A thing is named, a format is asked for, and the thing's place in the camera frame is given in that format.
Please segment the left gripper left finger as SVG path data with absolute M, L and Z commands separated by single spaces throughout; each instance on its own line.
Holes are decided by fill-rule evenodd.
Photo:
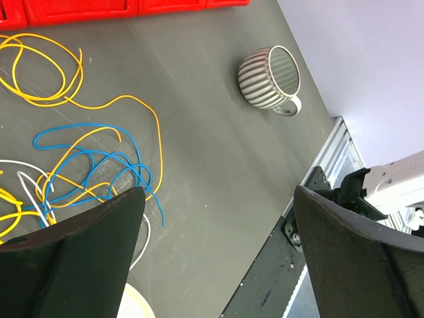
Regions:
M 1 245 L 2 317 L 116 317 L 145 194 L 132 187 Z

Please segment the red divided plastic bin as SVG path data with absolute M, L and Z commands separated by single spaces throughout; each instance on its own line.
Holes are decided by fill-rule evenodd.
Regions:
M 16 30 L 98 19 L 120 19 L 177 11 L 246 6 L 249 1 L 131 1 L 131 0 L 44 0 L 2 1 L 1 30 Z

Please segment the grey ribbed ceramic mug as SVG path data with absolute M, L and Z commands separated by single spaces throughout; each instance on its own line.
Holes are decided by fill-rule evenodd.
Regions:
M 301 111 L 302 103 L 297 96 L 300 71 L 287 48 L 275 45 L 253 52 L 239 66 L 237 78 L 242 95 L 252 106 L 285 117 Z

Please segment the pink cream round plate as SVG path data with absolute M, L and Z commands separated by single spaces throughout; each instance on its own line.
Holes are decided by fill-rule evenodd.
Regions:
M 126 283 L 117 318 L 155 318 L 155 314 L 143 296 Z

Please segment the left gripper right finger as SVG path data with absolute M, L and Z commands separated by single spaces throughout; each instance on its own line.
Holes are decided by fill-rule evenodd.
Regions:
M 321 317 L 423 316 L 423 238 L 303 186 L 293 208 Z

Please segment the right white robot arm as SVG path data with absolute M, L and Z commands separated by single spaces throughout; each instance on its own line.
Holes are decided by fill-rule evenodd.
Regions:
M 423 229 L 423 152 L 389 164 L 362 168 L 344 177 L 328 198 L 373 221 L 406 214 L 394 227 L 406 233 Z

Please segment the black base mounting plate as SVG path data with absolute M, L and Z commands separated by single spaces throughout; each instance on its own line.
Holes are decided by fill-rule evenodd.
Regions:
M 221 317 L 283 317 L 304 267 L 293 203 L 290 203 Z

